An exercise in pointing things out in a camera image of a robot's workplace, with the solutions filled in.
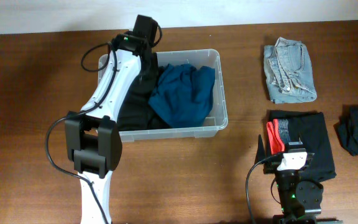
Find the black garment with red waistband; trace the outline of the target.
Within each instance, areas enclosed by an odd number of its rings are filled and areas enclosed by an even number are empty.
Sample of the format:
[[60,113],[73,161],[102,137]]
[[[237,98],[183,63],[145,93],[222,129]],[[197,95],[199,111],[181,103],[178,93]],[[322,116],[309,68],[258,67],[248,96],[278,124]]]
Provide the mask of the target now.
[[314,154],[309,166],[300,173],[302,179],[324,182],[335,178],[334,159],[322,112],[272,110],[268,120],[274,119],[288,121],[285,143],[301,141],[306,151]]

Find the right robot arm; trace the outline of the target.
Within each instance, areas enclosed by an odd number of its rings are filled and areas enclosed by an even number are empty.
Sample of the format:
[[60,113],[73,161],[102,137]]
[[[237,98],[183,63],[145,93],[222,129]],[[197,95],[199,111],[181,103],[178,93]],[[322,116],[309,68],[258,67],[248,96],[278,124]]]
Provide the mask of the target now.
[[282,214],[274,215],[273,223],[323,224],[342,223],[336,218],[319,219],[324,187],[317,181],[301,178],[314,154],[307,152],[301,141],[289,142],[283,152],[267,154],[262,137],[258,137],[257,154],[254,165],[247,174],[258,166],[264,167],[264,174],[273,174],[273,184],[277,186],[278,203]]

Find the light blue folded jeans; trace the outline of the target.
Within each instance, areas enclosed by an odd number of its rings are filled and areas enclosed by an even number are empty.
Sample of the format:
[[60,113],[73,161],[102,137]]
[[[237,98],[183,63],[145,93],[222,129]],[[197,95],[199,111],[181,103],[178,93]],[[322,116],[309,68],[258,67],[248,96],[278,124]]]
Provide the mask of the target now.
[[317,99],[313,68],[306,45],[280,37],[264,46],[264,73],[270,101],[308,103]]

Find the blue garment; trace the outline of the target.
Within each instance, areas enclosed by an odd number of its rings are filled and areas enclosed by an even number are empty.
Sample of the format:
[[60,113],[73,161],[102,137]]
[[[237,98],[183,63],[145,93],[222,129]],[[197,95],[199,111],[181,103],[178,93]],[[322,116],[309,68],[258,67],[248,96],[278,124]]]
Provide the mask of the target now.
[[149,106],[171,128],[202,126],[213,108],[215,69],[191,64],[163,68]]

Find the clear plastic storage container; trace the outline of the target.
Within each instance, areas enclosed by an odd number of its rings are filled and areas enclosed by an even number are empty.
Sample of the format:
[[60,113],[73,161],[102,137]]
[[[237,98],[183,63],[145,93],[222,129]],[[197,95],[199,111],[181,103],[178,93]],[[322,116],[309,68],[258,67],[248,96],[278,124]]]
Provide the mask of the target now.
[[121,131],[122,142],[168,138],[211,138],[228,124],[223,73],[219,52],[214,49],[182,50],[157,53],[158,65],[166,66],[191,64],[196,68],[207,66],[215,69],[213,88],[213,108],[202,126],[178,129],[151,129],[141,131]]

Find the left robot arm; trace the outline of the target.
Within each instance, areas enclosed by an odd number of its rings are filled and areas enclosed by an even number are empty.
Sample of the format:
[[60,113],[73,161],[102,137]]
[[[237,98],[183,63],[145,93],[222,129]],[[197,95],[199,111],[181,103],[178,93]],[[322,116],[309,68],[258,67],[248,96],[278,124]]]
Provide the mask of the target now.
[[88,102],[65,120],[68,159],[81,184],[81,222],[111,223],[109,191],[122,154],[119,111],[136,78],[154,62],[152,48],[162,38],[157,21],[137,16],[134,28],[107,43],[104,73]]

